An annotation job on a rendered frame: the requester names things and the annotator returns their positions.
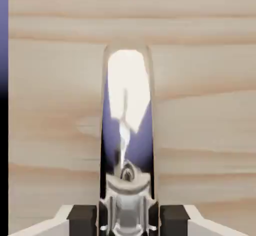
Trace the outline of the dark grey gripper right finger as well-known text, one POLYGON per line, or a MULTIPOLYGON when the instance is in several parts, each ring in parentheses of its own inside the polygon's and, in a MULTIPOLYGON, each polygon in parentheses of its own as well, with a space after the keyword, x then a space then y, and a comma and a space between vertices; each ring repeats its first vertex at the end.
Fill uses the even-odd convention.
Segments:
POLYGON ((204 218, 194 205, 162 205, 159 236, 248 236, 204 218))

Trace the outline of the curved shiny metal handle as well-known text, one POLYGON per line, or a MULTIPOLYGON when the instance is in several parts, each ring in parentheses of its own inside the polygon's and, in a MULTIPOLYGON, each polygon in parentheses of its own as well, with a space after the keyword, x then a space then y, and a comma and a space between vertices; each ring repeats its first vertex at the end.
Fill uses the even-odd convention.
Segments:
POLYGON ((107 61, 110 115, 119 122, 120 147, 113 175, 106 175, 99 201, 101 236, 158 236, 158 203, 152 177, 126 158, 131 133, 138 133, 151 101, 144 56, 133 49, 114 51, 107 61))

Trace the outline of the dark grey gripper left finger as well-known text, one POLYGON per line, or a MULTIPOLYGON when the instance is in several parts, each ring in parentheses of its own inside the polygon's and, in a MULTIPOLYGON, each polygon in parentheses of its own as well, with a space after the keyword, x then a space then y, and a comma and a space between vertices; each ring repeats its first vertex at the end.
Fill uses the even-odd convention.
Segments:
POLYGON ((8 236, 98 236, 96 205, 63 205, 54 218, 8 236))

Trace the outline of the light wood cabinet door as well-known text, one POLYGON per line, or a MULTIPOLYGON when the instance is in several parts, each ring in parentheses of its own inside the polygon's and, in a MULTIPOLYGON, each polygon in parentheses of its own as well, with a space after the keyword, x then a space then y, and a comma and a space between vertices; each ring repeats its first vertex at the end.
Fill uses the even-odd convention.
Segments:
POLYGON ((156 193, 256 236, 256 0, 8 0, 9 233, 99 198, 105 55, 148 55, 156 193))

